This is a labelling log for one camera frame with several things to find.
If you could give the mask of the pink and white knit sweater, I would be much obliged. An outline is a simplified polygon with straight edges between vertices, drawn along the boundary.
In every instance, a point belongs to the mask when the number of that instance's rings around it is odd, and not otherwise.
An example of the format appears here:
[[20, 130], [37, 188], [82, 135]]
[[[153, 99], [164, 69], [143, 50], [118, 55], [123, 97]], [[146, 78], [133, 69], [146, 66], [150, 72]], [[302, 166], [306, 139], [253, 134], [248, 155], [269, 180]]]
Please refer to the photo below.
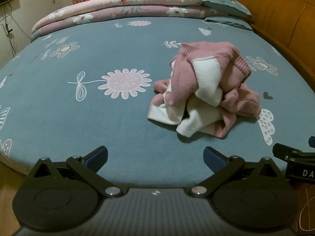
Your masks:
[[224, 138], [237, 116], [260, 114], [259, 94], [245, 84], [251, 69], [232, 43], [182, 43], [170, 67], [170, 78], [153, 85], [148, 119], [175, 125], [184, 137]]

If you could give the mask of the blue floral bed sheet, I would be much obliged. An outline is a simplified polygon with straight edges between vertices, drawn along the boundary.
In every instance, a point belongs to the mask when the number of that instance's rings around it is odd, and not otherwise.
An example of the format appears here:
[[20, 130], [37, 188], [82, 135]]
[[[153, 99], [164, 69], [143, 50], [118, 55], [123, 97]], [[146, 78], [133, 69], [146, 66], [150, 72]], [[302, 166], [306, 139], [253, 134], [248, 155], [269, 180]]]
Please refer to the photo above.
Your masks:
[[[170, 76], [182, 43], [228, 41], [249, 63], [261, 120], [238, 118], [223, 139], [186, 138], [147, 119], [153, 83]], [[27, 174], [40, 157], [64, 161], [99, 146], [99, 174], [116, 184], [185, 186], [209, 177], [207, 146], [257, 161], [272, 145], [310, 151], [314, 92], [251, 30], [189, 18], [124, 18], [39, 37], [1, 69], [1, 162]]]

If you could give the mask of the blue lower pillow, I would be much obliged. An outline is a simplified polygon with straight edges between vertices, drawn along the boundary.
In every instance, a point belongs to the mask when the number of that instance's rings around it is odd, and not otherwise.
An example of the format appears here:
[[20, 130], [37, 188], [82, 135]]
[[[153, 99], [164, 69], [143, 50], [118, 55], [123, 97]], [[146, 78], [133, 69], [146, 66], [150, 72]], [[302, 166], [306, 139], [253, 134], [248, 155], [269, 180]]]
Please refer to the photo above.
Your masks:
[[251, 30], [253, 31], [252, 27], [249, 23], [245, 22], [244, 20], [231, 17], [231, 16], [212, 16], [204, 19], [206, 23], [214, 23], [221, 26], [231, 26], [236, 27], [243, 30]]

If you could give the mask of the blue pillow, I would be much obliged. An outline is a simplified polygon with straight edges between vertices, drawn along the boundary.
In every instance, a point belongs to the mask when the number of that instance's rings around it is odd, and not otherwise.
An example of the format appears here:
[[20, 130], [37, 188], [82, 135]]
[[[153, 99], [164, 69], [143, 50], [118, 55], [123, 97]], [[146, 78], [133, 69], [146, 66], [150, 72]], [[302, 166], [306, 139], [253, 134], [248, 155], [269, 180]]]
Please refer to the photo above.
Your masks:
[[251, 12], [236, 0], [203, 0], [203, 5], [231, 16], [254, 20]]
[[231, 17], [231, 16], [212, 16], [204, 19], [206, 23], [214, 23], [221, 26], [231, 26], [236, 27], [243, 30], [251, 30], [253, 31], [252, 27], [249, 23], [245, 22], [244, 20]]

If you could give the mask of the wooden headboard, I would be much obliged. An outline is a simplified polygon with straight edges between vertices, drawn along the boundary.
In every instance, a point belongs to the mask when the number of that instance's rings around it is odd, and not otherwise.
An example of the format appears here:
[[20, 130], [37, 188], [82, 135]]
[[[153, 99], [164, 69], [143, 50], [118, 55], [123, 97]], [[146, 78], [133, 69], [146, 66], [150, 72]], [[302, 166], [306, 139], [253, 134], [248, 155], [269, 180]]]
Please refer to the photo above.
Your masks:
[[314, 89], [314, 0], [237, 0], [255, 33], [274, 45]]

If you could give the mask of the blue upper pillow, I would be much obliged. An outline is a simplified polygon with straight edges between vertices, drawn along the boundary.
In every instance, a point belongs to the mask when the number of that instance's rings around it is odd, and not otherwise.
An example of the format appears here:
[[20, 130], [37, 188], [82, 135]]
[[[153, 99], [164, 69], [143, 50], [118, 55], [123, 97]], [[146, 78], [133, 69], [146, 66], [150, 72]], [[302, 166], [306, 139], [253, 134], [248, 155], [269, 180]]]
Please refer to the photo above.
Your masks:
[[231, 16], [254, 20], [251, 12], [236, 0], [203, 0], [203, 5]]

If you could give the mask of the pink floral folded quilt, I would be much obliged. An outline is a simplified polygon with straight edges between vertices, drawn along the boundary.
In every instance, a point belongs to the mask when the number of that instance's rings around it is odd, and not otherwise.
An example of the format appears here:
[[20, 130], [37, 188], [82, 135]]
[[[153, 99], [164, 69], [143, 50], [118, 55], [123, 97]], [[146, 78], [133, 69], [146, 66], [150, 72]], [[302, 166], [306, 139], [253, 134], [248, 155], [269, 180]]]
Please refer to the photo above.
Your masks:
[[102, 10], [111, 7], [131, 6], [131, 5], [196, 5], [202, 0], [89, 0], [80, 2], [70, 6], [63, 7], [60, 10], [50, 13], [40, 19], [32, 28], [34, 33], [39, 28], [62, 19], [66, 19], [79, 14], [85, 14], [97, 10]]

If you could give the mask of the mauve floral folded quilt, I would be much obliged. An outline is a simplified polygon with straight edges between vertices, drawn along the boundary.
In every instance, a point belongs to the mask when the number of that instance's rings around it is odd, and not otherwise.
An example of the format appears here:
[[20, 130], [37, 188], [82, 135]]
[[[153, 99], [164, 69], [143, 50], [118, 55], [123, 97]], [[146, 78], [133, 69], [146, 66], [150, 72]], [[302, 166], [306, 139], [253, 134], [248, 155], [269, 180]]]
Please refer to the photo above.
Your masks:
[[205, 19], [210, 16], [227, 16], [227, 13], [212, 9], [203, 5], [200, 6], [162, 6], [162, 5], [134, 5], [111, 7], [107, 9], [87, 12], [77, 16], [67, 17], [61, 20], [53, 20], [45, 26], [39, 27], [31, 35], [31, 41], [41, 36], [51, 34], [55, 31], [82, 25], [86, 23], [109, 21], [123, 18], [140, 17], [179, 17]]

